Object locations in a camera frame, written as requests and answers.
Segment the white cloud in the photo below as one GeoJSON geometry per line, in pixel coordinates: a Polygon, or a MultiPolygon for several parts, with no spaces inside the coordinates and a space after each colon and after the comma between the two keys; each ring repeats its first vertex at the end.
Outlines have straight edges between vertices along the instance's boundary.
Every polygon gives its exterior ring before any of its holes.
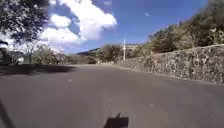
{"type": "Polygon", "coordinates": [[[55,44],[70,44],[78,40],[78,36],[68,28],[47,28],[42,34],[42,40],[55,44]]]}
{"type": "Polygon", "coordinates": [[[113,15],[104,13],[92,4],[91,0],[59,0],[59,4],[65,4],[77,16],[79,21],[74,22],[80,27],[80,39],[99,39],[104,29],[114,27],[117,24],[113,15]]]}
{"type": "Polygon", "coordinates": [[[110,6],[112,5],[112,1],[104,1],[104,5],[110,6]]]}
{"type": "Polygon", "coordinates": [[[51,22],[57,27],[68,27],[71,24],[71,20],[65,16],[59,16],[58,14],[52,14],[51,22]]]}
{"type": "Polygon", "coordinates": [[[51,5],[56,5],[56,0],[50,0],[51,5]]]}
{"type": "Polygon", "coordinates": [[[145,13],[145,16],[150,17],[151,15],[149,13],[145,13]]]}

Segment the asphalt road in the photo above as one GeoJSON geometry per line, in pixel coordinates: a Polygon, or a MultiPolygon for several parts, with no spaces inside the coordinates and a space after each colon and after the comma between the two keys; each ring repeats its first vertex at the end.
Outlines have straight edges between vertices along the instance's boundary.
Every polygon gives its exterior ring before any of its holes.
{"type": "Polygon", "coordinates": [[[26,69],[0,70],[0,128],[104,128],[119,113],[128,128],[224,128],[219,85],[100,66],[26,69]]]}

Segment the sky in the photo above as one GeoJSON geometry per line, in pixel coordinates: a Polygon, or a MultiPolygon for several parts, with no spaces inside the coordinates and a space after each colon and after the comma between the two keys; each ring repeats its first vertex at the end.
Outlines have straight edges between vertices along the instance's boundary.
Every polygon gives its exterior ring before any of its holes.
{"type": "Polygon", "coordinates": [[[118,44],[144,43],[148,36],[184,21],[207,0],[50,0],[50,21],[39,43],[64,53],[118,44]]]}

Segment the rock wall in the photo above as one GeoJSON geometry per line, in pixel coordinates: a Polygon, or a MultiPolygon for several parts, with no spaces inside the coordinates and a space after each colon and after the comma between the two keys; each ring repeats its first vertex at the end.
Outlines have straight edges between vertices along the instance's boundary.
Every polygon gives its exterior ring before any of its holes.
{"type": "Polygon", "coordinates": [[[118,61],[116,66],[224,84],[224,45],[155,54],[118,61]]]}

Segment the tree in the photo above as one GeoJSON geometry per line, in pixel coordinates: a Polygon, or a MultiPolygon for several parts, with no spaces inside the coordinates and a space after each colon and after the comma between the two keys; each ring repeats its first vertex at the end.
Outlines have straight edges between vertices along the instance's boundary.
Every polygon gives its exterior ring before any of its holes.
{"type": "Polygon", "coordinates": [[[33,51],[38,47],[38,41],[26,42],[25,44],[25,52],[28,57],[29,64],[32,63],[33,51]]]}
{"type": "Polygon", "coordinates": [[[39,64],[55,64],[57,62],[54,52],[47,45],[39,45],[32,58],[34,63],[39,64]]]}
{"type": "Polygon", "coordinates": [[[119,45],[105,45],[97,52],[97,56],[103,61],[117,62],[122,56],[122,48],[119,45]]]}
{"type": "Polygon", "coordinates": [[[171,25],[150,36],[152,52],[164,53],[177,50],[175,42],[180,40],[180,36],[174,33],[175,27],[176,25],[171,25]]]}
{"type": "Polygon", "coordinates": [[[224,43],[224,1],[210,0],[208,4],[186,22],[194,46],[224,43]]]}
{"type": "Polygon", "coordinates": [[[1,0],[0,32],[17,43],[38,39],[48,19],[48,0],[1,0]]]}

